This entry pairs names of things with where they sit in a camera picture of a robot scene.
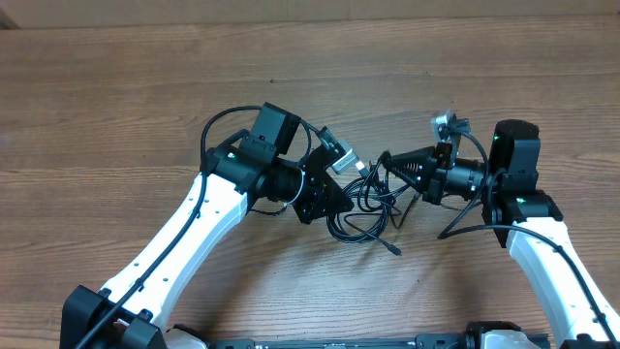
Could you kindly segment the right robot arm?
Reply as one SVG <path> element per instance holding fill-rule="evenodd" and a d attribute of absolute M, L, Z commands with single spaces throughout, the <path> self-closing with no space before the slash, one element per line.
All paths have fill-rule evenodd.
<path fill-rule="evenodd" d="M 471 136 L 467 120 L 439 116 L 432 127 L 436 145 L 398 155 L 384 152 L 381 161 L 432 205 L 445 196 L 481 204 L 482 224 L 458 228 L 449 223 L 438 237 L 493 231 L 525 273 L 557 347 L 618 347 L 618 313 L 577 256 L 563 213 L 537 187 L 538 126 L 518 119 L 498 122 L 491 148 L 479 162 L 458 156 L 460 140 Z"/>

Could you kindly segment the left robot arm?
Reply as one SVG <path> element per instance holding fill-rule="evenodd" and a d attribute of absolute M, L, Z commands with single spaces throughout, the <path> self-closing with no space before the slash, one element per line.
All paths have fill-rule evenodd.
<path fill-rule="evenodd" d="M 269 103 L 251 129 L 203 145 L 200 172 L 177 211 L 140 254 L 99 291 L 78 286 L 62 308 L 63 348 L 205 348 L 167 322 L 189 281 L 222 237 L 260 198 L 292 207 L 303 224 L 352 209 L 331 177 L 364 166 L 327 128 Z"/>

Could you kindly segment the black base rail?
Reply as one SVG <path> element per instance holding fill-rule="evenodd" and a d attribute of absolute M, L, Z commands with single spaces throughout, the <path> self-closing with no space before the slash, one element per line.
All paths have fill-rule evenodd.
<path fill-rule="evenodd" d="M 264 341 L 225 339 L 208 349 L 473 349 L 474 340 L 463 333 L 423 333 L 406 338 L 322 339 Z"/>

